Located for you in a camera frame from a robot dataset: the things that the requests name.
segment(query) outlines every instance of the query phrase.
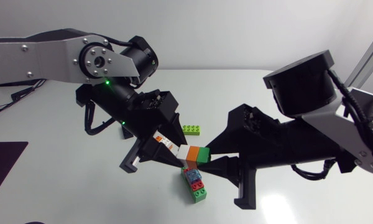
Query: green lego brick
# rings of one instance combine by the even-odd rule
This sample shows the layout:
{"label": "green lego brick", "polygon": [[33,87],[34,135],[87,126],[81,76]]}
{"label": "green lego brick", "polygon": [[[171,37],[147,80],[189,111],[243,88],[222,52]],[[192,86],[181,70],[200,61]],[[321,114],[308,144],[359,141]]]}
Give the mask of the green lego brick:
{"label": "green lego brick", "polygon": [[184,170],[186,170],[187,169],[187,167],[182,167],[181,168],[181,176],[184,176]]}
{"label": "green lego brick", "polygon": [[206,198],[207,191],[204,187],[193,192],[192,198],[195,203],[198,203]]}
{"label": "green lego brick", "polygon": [[196,164],[200,165],[208,162],[210,162],[210,148],[200,147]]}
{"label": "green lego brick", "polygon": [[184,135],[200,135],[199,125],[184,125],[182,126],[182,132]]}

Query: red lego brick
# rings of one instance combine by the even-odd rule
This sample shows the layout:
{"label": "red lego brick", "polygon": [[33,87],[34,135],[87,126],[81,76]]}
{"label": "red lego brick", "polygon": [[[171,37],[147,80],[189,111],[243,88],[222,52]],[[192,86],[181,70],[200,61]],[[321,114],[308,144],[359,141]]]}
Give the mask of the red lego brick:
{"label": "red lego brick", "polygon": [[203,187],[205,187],[205,185],[203,184],[203,182],[201,180],[199,180],[198,182],[191,185],[192,191],[194,191],[194,192],[203,188]]}
{"label": "red lego brick", "polygon": [[184,175],[185,175],[185,173],[188,172],[189,170],[192,170],[192,169],[191,169],[191,168],[187,168],[187,169],[185,169],[185,170],[184,170]]}

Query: blue lego brick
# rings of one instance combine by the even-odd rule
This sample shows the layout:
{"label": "blue lego brick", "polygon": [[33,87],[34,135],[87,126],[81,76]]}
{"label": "blue lego brick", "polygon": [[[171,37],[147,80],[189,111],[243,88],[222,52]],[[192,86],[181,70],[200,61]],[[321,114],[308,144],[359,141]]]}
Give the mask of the blue lego brick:
{"label": "blue lego brick", "polygon": [[201,175],[198,170],[192,169],[185,173],[185,178],[190,185],[201,180]]}

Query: white table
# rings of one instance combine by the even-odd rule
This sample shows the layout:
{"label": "white table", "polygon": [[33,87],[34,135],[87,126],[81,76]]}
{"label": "white table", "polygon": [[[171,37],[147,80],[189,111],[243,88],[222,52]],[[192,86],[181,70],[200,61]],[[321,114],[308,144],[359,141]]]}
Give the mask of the white table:
{"label": "white table", "polygon": [[[181,124],[200,125],[189,144],[205,146],[225,127],[228,111],[247,103],[281,121],[263,70],[159,70],[142,91],[170,90]],[[373,223],[373,174],[357,168],[312,182],[290,167],[257,171],[257,210],[233,204],[237,188],[202,173],[206,200],[192,204],[180,170],[145,162],[127,174],[119,168],[135,138],[120,125],[96,136],[84,132],[76,84],[50,81],[0,113],[0,141],[29,141],[0,188],[0,224],[54,223]],[[0,103],[9,100],[0,89]],[[108,115],[97,110],[96,126]],[[319,171],[322,162],[301,165]]]}

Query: orange lego brick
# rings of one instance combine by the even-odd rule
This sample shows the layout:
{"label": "orange lego brick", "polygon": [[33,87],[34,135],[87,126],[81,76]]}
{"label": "orange lego brick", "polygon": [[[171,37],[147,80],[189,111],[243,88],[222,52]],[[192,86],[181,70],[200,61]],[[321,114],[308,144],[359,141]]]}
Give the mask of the orange lego brick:
{"label": "orange lego brick", "polygon": [[198,158],[199,154],[199,147],[197,146],[190,146],[188,155],[186,156],[186,163],[188,164],[189,168],[197,169],[196,159]]}

